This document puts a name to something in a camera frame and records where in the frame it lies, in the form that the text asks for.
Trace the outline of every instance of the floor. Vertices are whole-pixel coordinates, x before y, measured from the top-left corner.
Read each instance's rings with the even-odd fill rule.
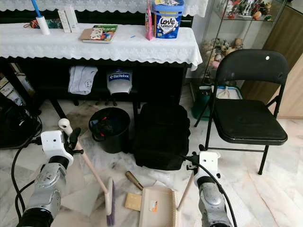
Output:
[[[81,127],[80,141],[92,160],[102,179],[113,177],[116,186],[116,227],[136,227],[139,223],[138,211],[124,208],[128,192],[140,194],[124,176],[130,170],[143,186],[164,184],[179,191],[185,189],[190,171],[186,170],[187,162],[181,170],[163,172],[138,167],[130,154],[105,153],[96,143],[88,130],[88,120],[104,104],[81,102],[74,106],[71,101],[60,101],[73,127]],[[191,120],[190,152],[198,150],[198,144],[204,143],[206,122],[201,121],[194,128],[195,120],[191,116],[192,106],[189,87],[183,87],[180,104],[188,111]],[[118,107],[125,109],[133,117],[131,103],[118,102]],[[42,108],[41,119],[44,130],[58,129],[58,115],[51,104],[46,101]],[[288,133],[288,141],[279,147],[270,147],[263,175],[257,174],[262,154],[238,151],[220,151],[220,182],[226,190],[239,227],[301,227],[303,217],[303,120],[279,120]],[[235,145],[225,143],[217,135],[216,129],[211,132],[212,146]],[[257,146],[240,145],[238,148]],[[0,226],[14,227],[18,219],[14,207],[15,191],[10,178],[10,168],[15,150],[0,151]],[[46,161],[41,146],[29,145],[17,161],[16,179],[21,187],[34,179],[38,169]],[[27,202],[33,187],[23,192]],[[191,185],[189,195],[181,211],[181,226],[200,227],[201,213],[198,209],[198,189]],[[68,169],[67,188],[62,199],[62,208],[53,222],[53,227],[105,227],[106,214],[104,197],[99,186],[81,156],[76,156],[73,165]]]

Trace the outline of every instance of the book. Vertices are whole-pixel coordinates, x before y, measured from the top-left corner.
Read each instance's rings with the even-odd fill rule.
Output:
[[[80,40],[86,43],[110,43],[116,34],[118,25],[95,25],[84,29]]]

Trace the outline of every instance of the black backpack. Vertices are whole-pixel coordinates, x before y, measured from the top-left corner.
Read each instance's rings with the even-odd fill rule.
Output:
[[[189,119],[180,105],[142,107],[133,152],[138,166],[178,170],[188,153]]]

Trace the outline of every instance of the broom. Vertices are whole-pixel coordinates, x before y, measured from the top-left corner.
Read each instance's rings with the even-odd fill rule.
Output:
[[[59,120],[58,125],[61,129],[64,130],[64,132],[70,136],[72,133],[72,128],[70,121],[66,118],[62,118]],[[81,144],[77,142],[77,145],[75,147],[76,150],[83,150]],[[86,163],[86,165],[89,167],[93,175],[95,176],[96,181],[99,183],[100,187],[102,188],[104,192],[104,198],[105,198],[105,209],[106,209],[106,215],[107,215],[107,225],[108,226],[113,226],[115,224],[115,186],[114,186],[114,181],[110,177],[108,179],[108,185],[107,187],[104,185],[102,180],[97,174],[96,169],[94,168],[93,164],[91,163],[89,157],[87,154],[84,152],[82,154],[82,157]]]

